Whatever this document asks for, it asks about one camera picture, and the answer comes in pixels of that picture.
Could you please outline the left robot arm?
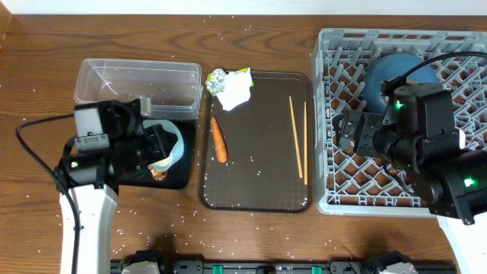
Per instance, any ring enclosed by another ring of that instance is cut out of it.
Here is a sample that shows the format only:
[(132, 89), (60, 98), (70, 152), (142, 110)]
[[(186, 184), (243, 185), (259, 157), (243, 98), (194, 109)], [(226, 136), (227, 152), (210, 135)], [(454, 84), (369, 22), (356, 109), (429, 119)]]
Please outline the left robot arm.
[(144, 127), (150, 100), (101, 101), (75, 107), (77, 134), (55, 169), (62, 194), (63, 273), (108, 273), (111, 229), (121, 183), (150, 174), (166, 158), (172, 137), (161, 125)]

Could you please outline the light blue rice bowl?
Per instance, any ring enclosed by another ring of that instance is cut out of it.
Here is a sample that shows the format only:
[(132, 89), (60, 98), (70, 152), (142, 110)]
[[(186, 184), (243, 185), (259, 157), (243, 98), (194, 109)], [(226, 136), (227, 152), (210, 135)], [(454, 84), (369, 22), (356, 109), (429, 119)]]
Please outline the light blue rice bowl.
[(169, 141), (170, 151), (168, 156), (164, 156), (161, 160), (151, 164), (151, 166), (157, 171), (168, 171), (183, 157), (184, 141), (181, 131), (175, 123), (167, 119), (147, 119), (142, 125), (145, 129), (157, 125), (162, 127), (163, 137), (166, 137)]

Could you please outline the blue plate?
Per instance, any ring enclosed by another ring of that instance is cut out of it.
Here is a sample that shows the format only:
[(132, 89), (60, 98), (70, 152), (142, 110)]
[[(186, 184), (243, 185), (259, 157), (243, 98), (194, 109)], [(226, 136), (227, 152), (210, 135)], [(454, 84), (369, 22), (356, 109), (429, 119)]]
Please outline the blue plate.
[[(364, 111), (384, 115), (388, 105), (388, 97), (381, 95), (382, 82), (391, 81), (397, 78), (416, 65), (422, 63), (422, 59), (406, 53), (395, 53), (381, 57), (373, 62), (366, 70), (363, 82), (365, 86), (361, 92), (362, 100), (366, 102)], [(407, 81), (414, 81), (417, 84), (439, 85), (438, 78), (431, 66), (420, 68), (407, 76)], [(395, 110), (406, 109), (406, 102), (393, 99)]]

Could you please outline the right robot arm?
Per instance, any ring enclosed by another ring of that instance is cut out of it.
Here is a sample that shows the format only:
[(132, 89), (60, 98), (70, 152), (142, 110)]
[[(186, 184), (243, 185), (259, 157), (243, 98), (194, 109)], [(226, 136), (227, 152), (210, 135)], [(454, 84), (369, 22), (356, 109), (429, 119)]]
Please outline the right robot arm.
[(384, 113), (344, 110), (337, 145), (406, 173), (413, 193), (452, 246), (462, 273), (486, 271), (486, 153), (460, 146), (450, 92), (439, 84), (388, 84)]

